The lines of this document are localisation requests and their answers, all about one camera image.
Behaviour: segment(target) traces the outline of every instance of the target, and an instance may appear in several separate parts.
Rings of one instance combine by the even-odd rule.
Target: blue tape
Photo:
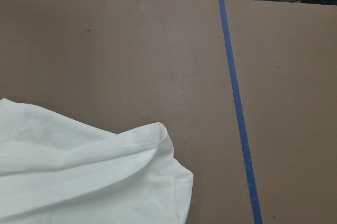
[[[225,0],[219,0],[219,5],[220,5],[220,13],[221,13],[221,19],[222,19],[223,35],[225,38],[227,60],[228,60],[229,68],[230,68],[234,103],[235,103],[235,109],[236,109],[236,117],[237,117],[237,123],[239,126],[244,165],[246,168],[248,189],[249,189],[249,194],[251,197],[251,204],[252,204],[252,209],[253,209],[254,222],[255,224],[262,224],[263,221],[262,221],[259,198],[257,196],[257,189],[256,189],[255,176],[254,176],[253,165],[252,165],[252,158],[251,158],[249,144],[248,144],[246,124],[244,122],[240,90],[239,90],[239,84],[237,81],[234,56],[233,56],[233,50],[232,50],[232,43],[231,43],[231,36],[230,36],[230,30],[229,30],[229,25],[228,25],[228,20],[227,20]]]

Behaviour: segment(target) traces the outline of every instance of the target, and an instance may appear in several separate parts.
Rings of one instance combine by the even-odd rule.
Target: blue line
[[[219,5],[220,5],[220,12],[221,12],[221,19],[222,19],[223,35],[225,38],[228,65],[230,68],[234,103],[235,103],[235,109],[236,109],[236,117],[237,117],[237,123],[239,126],[244,165],[246,167],[248,189],[249,189],[249,194],[251,196],[251,204],[252,204],[252,209],[253,209],[254,222],[255,224],[262,224],[263,221],[262,221],[260,203],[259,203],[259,198],[257,196],[255,176],[254,176],[253,165],[252,165],[252,158],[251,158],[249,144],[248,144],[246,124],[244,122],[239,84],[237,81],[236,69],[235,69],[235,64],[234,64],[234,56],[233,56],[232,43],[231,43],[231,37],[230,37],[230,29],[229,29],[228,20],[227,20],[225,0],[219,0]]]

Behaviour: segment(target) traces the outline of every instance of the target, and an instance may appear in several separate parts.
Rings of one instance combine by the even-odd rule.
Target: folded cloth
[[[160,123],[114,134],[0,100],[0,223],[185,223],[193,174]]]

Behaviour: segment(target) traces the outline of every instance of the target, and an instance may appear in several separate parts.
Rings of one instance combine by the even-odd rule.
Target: white fabric
[[[113,134],[0,100],[0,223],[183,224],[192,184],[160,123]]]

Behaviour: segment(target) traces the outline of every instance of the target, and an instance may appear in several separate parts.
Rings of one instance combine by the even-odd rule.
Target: blue stripe
[[[230,68],[234,103],[235,103],[235,109],[236,109],[236,117],[237,117],[237,123],[239,126],[244,165],[246,167],[248,188],[249,188],[249,194],[251,197],[251,204],[252,204],[253,215],[254,215],[254,222],[255,224],[262,224],[263,221],[262,221],[262,216],[261,216],[260,203],[259,203],[259,198],[257,196],[255,176],[254,176],[253,165],[252,165],[252,158],[251,158],[249,144],[248,144],[246,124],[244,122],[239,84],[237,81],[236,69],[235,69],[235,64],[234,64],[234,56],[233,56],[232,43],[231,43],[231,37],[230,37],[230,30],[229,30],[228,20],[227,20],[225,0],[219,0],[219,5],[220,5],[220,12],[221,12],[221,19],[222,19],[223,35],[225,38],[228,65]]]

